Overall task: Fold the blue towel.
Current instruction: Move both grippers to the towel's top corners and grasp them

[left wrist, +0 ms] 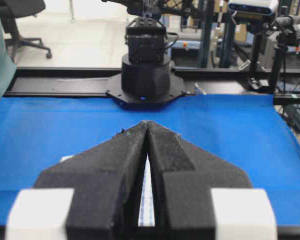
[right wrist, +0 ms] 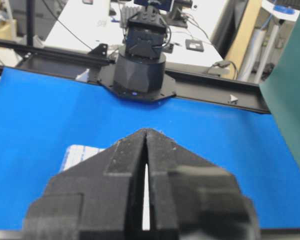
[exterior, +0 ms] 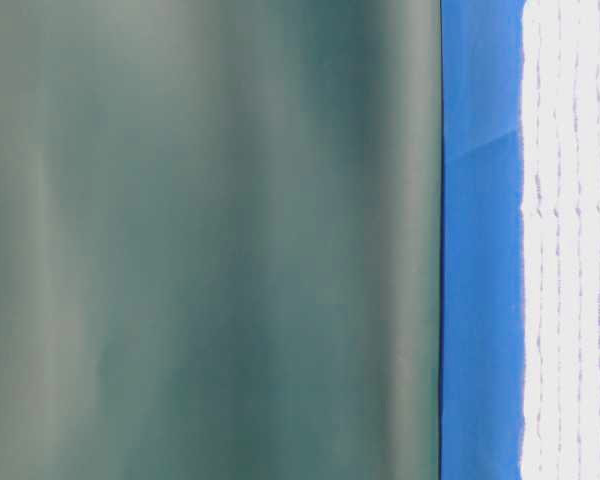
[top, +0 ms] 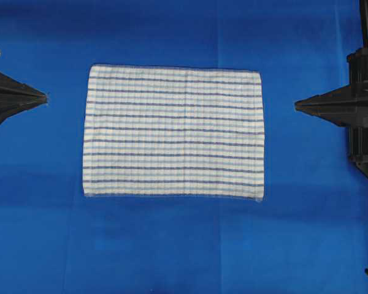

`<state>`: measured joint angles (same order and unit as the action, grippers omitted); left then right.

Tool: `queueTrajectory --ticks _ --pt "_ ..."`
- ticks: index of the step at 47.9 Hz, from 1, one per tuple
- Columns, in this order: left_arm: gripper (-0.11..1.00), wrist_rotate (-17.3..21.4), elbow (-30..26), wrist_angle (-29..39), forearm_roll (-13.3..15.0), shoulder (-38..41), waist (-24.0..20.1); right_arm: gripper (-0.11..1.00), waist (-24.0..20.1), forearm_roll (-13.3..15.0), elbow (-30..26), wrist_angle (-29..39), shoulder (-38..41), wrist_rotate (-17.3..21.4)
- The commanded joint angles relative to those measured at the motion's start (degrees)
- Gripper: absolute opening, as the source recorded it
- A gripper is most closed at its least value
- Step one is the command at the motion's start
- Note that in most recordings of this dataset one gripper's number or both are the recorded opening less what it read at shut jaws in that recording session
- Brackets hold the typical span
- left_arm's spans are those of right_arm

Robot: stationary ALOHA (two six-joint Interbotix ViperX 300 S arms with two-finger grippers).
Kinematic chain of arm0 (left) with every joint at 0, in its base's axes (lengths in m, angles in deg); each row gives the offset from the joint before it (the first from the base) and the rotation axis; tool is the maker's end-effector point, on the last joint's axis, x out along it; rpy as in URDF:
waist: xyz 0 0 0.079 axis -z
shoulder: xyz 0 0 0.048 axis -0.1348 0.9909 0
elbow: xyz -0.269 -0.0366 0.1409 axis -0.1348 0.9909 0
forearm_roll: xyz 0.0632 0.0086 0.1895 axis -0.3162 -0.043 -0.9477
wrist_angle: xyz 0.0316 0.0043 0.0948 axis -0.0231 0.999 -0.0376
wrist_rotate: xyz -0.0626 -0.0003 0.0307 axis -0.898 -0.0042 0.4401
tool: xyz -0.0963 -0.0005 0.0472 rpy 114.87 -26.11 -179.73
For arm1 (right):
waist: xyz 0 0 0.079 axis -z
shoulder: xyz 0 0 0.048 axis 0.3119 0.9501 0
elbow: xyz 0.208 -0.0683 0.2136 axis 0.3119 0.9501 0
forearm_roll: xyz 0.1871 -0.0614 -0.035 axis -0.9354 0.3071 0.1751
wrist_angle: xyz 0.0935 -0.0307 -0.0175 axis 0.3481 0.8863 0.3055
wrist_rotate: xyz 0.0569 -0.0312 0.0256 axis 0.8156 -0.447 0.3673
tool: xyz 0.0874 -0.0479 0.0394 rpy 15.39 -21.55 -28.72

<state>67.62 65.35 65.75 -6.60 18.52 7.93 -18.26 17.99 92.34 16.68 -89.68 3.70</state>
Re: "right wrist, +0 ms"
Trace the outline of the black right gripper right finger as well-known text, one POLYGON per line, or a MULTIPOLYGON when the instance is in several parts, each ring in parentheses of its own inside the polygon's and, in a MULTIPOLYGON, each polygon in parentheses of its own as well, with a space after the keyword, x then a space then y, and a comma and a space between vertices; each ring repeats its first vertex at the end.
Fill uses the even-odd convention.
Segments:
POLYGON ((162 133, 146 131, 151 225, 160 240, 259 240, 236 177, 162 133))

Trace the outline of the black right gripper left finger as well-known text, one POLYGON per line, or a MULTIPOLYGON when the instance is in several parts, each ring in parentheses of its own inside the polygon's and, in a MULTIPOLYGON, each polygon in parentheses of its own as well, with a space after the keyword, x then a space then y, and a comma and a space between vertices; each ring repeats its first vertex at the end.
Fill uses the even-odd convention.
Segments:
POLYGON ((147 131, 53 176, 27 210, 25 240, 129 240, 142 230, 147 131))

